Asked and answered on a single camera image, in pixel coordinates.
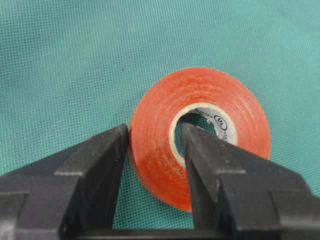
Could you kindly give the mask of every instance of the center hole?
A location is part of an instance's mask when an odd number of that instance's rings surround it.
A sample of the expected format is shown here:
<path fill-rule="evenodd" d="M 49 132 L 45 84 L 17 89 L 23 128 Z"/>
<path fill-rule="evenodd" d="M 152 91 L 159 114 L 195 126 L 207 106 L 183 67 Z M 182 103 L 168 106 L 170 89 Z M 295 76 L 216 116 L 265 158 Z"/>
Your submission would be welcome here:
<path fill-rule="evenodd" d="M 208 123 L 207 119 L 197 113 L 187 113 L 179 118 L 174 130 L 174 142 L 180 156 L 184 158 L 184 150 L 181 143 L 181 127 L 183 123 L 189 123 L 199 126 L 207 132 L 216 134 L 215 127 L 212 123 Z"/>

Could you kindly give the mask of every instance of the tape roll core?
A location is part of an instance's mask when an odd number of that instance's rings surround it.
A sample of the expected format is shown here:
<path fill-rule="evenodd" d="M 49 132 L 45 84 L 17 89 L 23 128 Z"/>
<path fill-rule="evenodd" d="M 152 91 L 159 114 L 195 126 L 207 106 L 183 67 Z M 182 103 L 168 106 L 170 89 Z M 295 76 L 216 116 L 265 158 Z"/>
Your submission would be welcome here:
<path fill-rule="evenodd" d="M 229 115 L 223 111 L 220 107 L 207 102 L 196 102 L 182 108 L 173 118 L 169 129 L 169 144 L 171 152 L 178 163 L 186 167 L 185 159 L 178 153 L 178 149 L 175 143 L 175 129 L 178 120 L 185 114 L 197 113 L 207 119 L 208 123 L 214 125 L 216 135 L 220 139 L 226 140 L 228 143 L 237 145 L 238 136 L 235 124 Z M 221 127 L 218 124 L 217 117 L 221 118 L 225 127 Z"/>
<path fill-rule="evenodd" d="M 270 133 L 259 102 L 239 81 L 204 67 L 178 70 L 144 95 L 131 119 L 130 163 L 142 185 L 159 200 L 191 211 L 184 159 L 175 144 L 180 117 L 197 113 L 219 138 L 268 159 Z"/>

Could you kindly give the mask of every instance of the teal cloth background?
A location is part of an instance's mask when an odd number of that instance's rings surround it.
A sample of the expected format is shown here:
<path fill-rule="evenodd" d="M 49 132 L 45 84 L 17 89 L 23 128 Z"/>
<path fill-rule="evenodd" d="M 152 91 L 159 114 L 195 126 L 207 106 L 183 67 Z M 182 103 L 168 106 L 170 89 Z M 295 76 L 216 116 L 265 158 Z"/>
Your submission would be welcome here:
<path fill-rule="evenodd" d="M 181 68 L 226 72 L 260 101 L 271 160 L 320 195 L 319 0 L 2 0 L 0 173 L 120 123 Z M 128 159 L 114 228 L 192 228 Z"/>

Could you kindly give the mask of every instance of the fabric texture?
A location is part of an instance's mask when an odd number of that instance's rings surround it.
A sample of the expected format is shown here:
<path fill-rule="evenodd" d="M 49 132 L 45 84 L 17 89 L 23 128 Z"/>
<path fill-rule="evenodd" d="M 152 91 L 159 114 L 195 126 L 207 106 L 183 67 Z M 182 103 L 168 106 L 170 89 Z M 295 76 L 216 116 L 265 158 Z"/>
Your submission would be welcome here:
<path fill-rule="evenodd" d="M 0 173 L 120 123 L 159 79 L 209 67 L 241 81 L 269 122 L 270 159 L 320 195 L 318 0 L 2 0 Z M 128 159 L 115 229 L 192 228 Z"/>

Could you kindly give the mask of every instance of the red electrical tape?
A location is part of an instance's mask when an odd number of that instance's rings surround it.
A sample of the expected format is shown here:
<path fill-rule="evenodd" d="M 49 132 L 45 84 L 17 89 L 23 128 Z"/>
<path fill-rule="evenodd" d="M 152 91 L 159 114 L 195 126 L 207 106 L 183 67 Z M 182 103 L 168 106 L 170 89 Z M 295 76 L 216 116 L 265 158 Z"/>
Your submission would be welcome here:
<path fill-rule="evenodd" d="M 268 159 L 270 133 L 255 96 L 226 73 L 203 67 L 182 69 L 157 82 L 133 114 L 129 158 L 143 186 L 159 200 L 191 211 L 183 158 L 174 142 L 178 119 L 198 113 L 219 138 Z"/>

